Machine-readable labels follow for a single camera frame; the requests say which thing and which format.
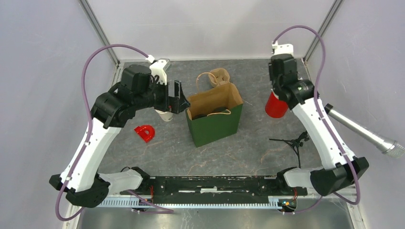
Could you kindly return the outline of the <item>stack of white paper cups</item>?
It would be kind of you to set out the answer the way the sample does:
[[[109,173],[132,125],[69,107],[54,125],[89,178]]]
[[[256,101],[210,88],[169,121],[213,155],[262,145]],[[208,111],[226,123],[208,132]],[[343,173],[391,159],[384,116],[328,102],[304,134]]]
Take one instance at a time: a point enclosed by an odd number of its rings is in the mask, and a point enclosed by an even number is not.
[[[173,113],[155,110],[164,122],[169,122],[173,119]]]

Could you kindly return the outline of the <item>green paper bag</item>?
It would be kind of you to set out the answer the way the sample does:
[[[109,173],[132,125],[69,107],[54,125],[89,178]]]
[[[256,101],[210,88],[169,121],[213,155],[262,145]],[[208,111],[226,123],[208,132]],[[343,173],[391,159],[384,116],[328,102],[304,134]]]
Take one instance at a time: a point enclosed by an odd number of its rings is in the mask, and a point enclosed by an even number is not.
[[[186,109],[186,120],[196,147],[237,133],[244,101],[233,83],[198,92],[190,96],[188,101],[190,107]],[[226,107],[230,113],[212,113],[218,107]],[[207,116],[192,119],[199,114]]]

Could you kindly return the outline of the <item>stack of cardboard cup carriers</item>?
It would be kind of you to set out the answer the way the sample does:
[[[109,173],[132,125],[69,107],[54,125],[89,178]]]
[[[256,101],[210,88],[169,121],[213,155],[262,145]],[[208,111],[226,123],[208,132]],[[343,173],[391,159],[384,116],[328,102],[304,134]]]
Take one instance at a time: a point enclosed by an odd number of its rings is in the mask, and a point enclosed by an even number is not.
[[[230,83],[230,74],[224,68],[216,68],[209,72],[209,81],[212,87]]]

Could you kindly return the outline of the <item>single black lid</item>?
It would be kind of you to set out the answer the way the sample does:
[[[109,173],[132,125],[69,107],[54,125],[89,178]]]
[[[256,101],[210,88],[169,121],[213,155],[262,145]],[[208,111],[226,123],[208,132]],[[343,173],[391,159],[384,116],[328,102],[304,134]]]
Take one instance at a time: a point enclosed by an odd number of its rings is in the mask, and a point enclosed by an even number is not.
[[[212,111],[212,113],[225,113],[228,114],[230,111],[226,107],[218,107]]]

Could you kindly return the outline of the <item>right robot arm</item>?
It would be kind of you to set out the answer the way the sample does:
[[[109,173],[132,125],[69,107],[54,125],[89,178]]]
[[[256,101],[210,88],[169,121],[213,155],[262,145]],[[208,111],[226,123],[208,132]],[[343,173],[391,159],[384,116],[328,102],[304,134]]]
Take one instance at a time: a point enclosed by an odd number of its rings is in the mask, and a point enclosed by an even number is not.
[[[327,196],[355,183],[350,167],[360,178],[369,168],[365,157],[357,157],[339,136],[322,106],[311,80],[299,79],[297,62],[291,54],[277,54],[268,64],[273,92],[304,125],[319,156],[321,167],[289,168],[278,173],[276,189],[287,195],[295,187],[313,188]]]

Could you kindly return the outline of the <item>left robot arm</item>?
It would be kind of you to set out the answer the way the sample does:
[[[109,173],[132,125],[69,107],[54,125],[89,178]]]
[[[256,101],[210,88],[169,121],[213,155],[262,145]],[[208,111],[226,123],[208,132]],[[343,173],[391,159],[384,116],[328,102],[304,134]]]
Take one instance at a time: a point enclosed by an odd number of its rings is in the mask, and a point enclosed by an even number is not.
[[[137,111],[153,108],[168,122],[190,106],[180,81],[174,82],[174,95],[169,95],[169,66],[167,59],[148,67],[133,64],[123,70],[118,83],[97,97],[81,145],[65,171],[49,180],[71,204],[94,208],[108,195],[126,190],[142,195],[149,191],[148,175],[141,169],[100,174],[98,168],[112,141]]]

